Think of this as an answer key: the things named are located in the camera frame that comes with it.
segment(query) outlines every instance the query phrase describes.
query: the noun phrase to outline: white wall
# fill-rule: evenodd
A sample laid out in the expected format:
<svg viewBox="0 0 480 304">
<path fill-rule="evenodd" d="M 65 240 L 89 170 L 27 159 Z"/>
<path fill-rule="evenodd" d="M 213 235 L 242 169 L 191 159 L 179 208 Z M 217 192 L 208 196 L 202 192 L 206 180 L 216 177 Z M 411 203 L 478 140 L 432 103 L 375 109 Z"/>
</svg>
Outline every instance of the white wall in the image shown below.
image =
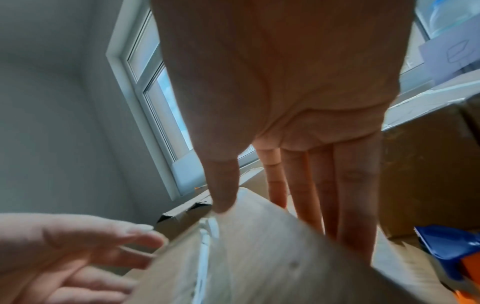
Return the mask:
<svg viewBox="0 0 480 304">
<path fill-rule="evenodd" d="M 140 3 L 128 2 L 134 6 Z M 125 94 L 133 94 L 131 87 L 120 88 L 106 56 L 123 3 L 119 0 L 98 2 L 82 76 L 132 196 L 145 221 L 155 223 L 163 212 L 178 203 L 172 202 L 159 174 L 159 164 L 152 156 L 152 151 L 160 153 L 160 150 L 140 104 L 127 102 Z M 129 13 L 135 18 L 135 12 Z"/>
<path fill-rule="evenodd" d="M 142 219 L 78 80 L 0 63 L 0 212 Z"/>
</svg>

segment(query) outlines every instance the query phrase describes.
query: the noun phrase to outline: blue object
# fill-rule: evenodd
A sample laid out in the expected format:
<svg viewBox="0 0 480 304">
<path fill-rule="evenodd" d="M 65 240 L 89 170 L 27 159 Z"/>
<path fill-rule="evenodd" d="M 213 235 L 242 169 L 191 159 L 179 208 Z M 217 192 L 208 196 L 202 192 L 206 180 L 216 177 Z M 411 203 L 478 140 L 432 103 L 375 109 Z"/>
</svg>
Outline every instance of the blue object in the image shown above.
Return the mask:
<svg viewBox="0 0 480 304">
<path fill-rule="evenodd" d="M 460 229 L 430 225 L 415 227 L 420 241 L 454 280 L 463 280 L 458 269 L 460 260 L 480 251 L 480 235 Z"/>
</svg>

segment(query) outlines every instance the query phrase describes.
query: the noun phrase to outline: skin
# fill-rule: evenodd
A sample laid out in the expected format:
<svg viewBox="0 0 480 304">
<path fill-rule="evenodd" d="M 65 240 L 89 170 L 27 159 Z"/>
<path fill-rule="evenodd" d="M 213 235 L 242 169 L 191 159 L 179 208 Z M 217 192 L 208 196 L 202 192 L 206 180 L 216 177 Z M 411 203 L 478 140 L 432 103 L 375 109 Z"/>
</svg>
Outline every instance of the skin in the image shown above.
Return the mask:
<svg viewBox="0 0 480 304">
<path fill-rule="evenodd" d="M 87 215 L 2 214 L 0 303 L 123 303 L 136 282 L 90 264 L 147 268 L 152 254 L 122 245 L 161 247 L 165 237 L 151 229 Z"/>
<path fill-rule="evenodd" d="M 399 93 L 414 1 L 151 3 L 165 66 L 214 209 L 253 143 L 270 200 L 370 261 L 381 126 Z"/>
</svg>

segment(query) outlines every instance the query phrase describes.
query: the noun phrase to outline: ceiling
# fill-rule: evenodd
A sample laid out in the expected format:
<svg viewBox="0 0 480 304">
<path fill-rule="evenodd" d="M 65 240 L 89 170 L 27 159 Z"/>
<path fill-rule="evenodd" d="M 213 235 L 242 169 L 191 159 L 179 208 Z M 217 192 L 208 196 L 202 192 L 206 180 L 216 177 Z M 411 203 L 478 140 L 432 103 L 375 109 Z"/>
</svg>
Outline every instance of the ceiling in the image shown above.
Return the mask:
<svg viewBox="0 0 480 304">
<path fill-rule="evenodd" d="M 80 71 L 95 0 L 1 0 L 0 61 Z"/>
</svg>

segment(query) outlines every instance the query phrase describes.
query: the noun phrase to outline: plastic container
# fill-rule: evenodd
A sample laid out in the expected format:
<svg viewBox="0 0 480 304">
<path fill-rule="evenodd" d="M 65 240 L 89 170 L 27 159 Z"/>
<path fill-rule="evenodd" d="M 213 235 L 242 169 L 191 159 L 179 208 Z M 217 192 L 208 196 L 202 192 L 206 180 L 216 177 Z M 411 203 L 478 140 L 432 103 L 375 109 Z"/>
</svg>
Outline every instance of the plastic container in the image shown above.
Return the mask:
<svg viewBox="0 0 480 304">
<path fill-rule="evenodd" d="M 430 17 L 430 38 L 480 14 L 480 0 L 436 0 Z"/>
</svg>

